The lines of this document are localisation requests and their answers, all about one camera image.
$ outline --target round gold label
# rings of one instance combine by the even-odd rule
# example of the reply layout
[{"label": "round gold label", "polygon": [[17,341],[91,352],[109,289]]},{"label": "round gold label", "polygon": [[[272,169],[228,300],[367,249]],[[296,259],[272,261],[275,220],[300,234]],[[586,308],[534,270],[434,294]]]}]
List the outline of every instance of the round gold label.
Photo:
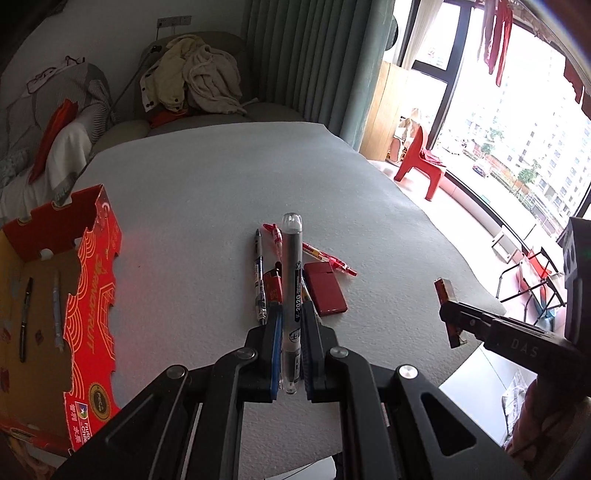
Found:
[{"label": "round gold label", "polygon": [[98,419],[102,421],[109,420],[111,416],[111,405],[109,404],[109,397],[102,385],[93,383],[90,386],[88,399],[90,408],[92,408]]}]

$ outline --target tiled floor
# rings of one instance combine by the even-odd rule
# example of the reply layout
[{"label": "tiled floor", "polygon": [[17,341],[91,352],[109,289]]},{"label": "tiled floor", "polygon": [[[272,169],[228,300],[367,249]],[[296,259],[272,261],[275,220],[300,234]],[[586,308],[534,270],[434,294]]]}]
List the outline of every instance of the tiled floor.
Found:
[{"label": "tiled floor", "polygon": [[[371,161],[370,163],[382,170],[390,179],[394,178],[398,170],[396,166],[384,162]],[[426,201],[424,195],[428,180],[420,172],[411,170],[397,185],[455,245],[478,281],[492,295],[495,295],[499,275],[512,264],[507,265],[494,253],[491,248],[492,235],[443,190],[438,189],[432,202]],[[514,275],[508,274],[501,285],[500,297],[507,297],[516,292],[517,279]],[[507,309],[506,315],[523,319],[525,301],[525,298],[520,297],[506,302],[504,304]],[[531,304],[528,307],[528,321],[533,322],[535,315],[535,308]],[[518,369],[521,370],[528,384],[535,378],[535,374],[529,370],[480,346],[441,385],[441,390],[491,438],[501,444],[506,436],[501,397]],[[334,476],[335,466],[332,458],[326,458],[307,468],[284,473],[268,480],[284,480],[288,477],[291,480],[332,480]]]}]

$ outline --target fruit box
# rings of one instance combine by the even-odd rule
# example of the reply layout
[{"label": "fruit box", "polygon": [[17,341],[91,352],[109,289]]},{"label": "fruit box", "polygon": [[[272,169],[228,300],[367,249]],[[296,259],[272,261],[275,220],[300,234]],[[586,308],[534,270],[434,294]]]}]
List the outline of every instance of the fruit box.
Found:
[{"label": "fruit box", "polygon": [[[102,185],[72,194],[62,207],[36,208],[27,220],[0,231],[0,429],[67,456],[118,412],[108,311],[120,247],[121,232]],[[56,272],[63,351],[56,346]]]}]

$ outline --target couch armrest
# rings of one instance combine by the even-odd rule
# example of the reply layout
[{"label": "couch armrest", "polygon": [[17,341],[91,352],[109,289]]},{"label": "couch armrest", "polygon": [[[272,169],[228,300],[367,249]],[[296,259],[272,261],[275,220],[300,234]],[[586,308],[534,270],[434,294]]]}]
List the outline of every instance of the couch armrest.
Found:
[{"label": "couch armrest", "polygon": [[150,124],[146,120],[131,120],[117,124],[98,139],[90,151],[90,157],[94,158],[103,150],[121,143],[144,138],[149,131]]}]

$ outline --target clear pen cap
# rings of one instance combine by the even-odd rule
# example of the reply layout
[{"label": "clear pen cap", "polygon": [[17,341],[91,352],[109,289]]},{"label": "clear pen cap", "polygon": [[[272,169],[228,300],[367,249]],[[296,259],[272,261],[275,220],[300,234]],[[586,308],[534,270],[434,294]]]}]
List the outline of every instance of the clear pen cap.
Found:
[{"label": "clear pen cap", "polygon": [[297,213],[286,213],[281,221],[281,232],[282,233],[302,233],[301,216]]}]

